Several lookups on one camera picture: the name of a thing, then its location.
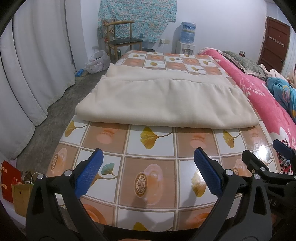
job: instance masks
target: floral curtain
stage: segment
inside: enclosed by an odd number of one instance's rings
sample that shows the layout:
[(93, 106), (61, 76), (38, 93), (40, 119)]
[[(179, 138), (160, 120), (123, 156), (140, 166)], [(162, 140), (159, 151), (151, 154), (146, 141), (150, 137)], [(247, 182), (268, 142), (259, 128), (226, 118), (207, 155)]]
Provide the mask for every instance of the floral curtain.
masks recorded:
[[(133, 37), (149, 37), (156, 42), (169, 22), (176, 21), (177, 0), (102, 0), (98, 15), (99, 35), (103, 37), (105, 19), (132, 20)], [(129, 37), (129, 24), (116, 26), (116, 37)]]

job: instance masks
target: wooden chair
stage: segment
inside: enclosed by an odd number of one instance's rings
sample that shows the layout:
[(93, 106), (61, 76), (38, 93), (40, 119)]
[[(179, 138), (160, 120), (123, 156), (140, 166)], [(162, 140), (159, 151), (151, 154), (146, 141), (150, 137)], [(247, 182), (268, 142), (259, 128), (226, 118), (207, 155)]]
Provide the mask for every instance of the wooden chair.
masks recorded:
[[(115, 25), (121, 25), (121, 24), (126, 24), (126, 23), (130, 24), (130, 37), (126, 38), (126, 39), (115, 39), (113, 41), (110, 41), (109, 28), (108, 27), (110, 25), (114, 25), (114, 38), (115, 38), (116, 37), (115, 36)], [(107, 27), (107, 37), (108, 37), (108, 47), (109, 47), (110, 58), (111, 58), (111, 48), (113, 48), (114, 51), (115, 51), (115, 59), (116, 59), (116, 61), (118, 61), (118, 54), (117, 54), (117, 48), (118, 47), (130, 45), (131, 50), (133, 50), (133, 45), (134, 44), (139, 44), (140, 45), (140, 51), (142, 50), (142, 42), (143, 42), (143, 40), (132, 38), (132, 27), (131, 27), (131, 25), (133, 23), (135, 23), (135, 22), (134, 21), (114, 21), (114, 22), (105, 24), (105, 27)]]

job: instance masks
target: paper bag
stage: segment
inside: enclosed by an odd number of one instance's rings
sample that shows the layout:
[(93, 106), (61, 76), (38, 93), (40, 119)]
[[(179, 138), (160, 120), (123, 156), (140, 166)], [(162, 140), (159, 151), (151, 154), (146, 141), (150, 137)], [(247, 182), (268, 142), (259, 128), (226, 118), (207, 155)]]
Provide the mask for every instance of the paper bag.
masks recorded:
[(18, 169), (14, 168), (7, 161), (2, 163), (1, 172), (2, 196), (5, 200), (13, 202), (11, 184), (18, 184), (21, 182), (22, 174)]
[(15, 212), (23, 217), (27, 215), (30, 195), (33, 189), (31, 184), (20, 184), (12, 186), (12, 199)]

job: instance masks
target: beige blanket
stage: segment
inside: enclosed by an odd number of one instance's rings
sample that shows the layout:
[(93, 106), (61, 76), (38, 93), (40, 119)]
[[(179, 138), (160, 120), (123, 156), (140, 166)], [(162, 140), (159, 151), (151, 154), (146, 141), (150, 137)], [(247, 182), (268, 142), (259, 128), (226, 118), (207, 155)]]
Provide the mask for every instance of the beige blanket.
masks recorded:
[(77, 106), (86, 121), (210, 129), (258, 124), (247, 98), (220, 75), (190, 75), (110, 64)]

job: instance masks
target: blue gripper pad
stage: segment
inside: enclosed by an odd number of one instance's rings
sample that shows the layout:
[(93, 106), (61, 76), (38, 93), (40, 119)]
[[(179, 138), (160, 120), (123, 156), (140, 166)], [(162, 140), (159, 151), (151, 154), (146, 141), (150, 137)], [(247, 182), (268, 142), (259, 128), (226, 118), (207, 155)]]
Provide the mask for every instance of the blue gripper pad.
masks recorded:
[(274, 140), (274, 142), (272, 143), (273, 148), (281, 153), (282, 156), (284, 156), (286, 159), (290, 160), (293, 158), (293, 150), (286, 146), (284, 143), (282, 143), (281, 141), (279, 141), (278, 139)]
[(104, 155), (102, 150), (96, 149), (89, 157), (88, 164), (76, 179), (75, 195), (77, 198), (85, 195), (91, 186), (96, 174), (103, 164)]
[(215, 171), (211, 163), (210, 158), (202, 152), (199, 148), (194, 151), (194, 162), (200, 171), (205, 183), (207, 184), (211, 194), (222, 196), (222, 180), (218, 173)]

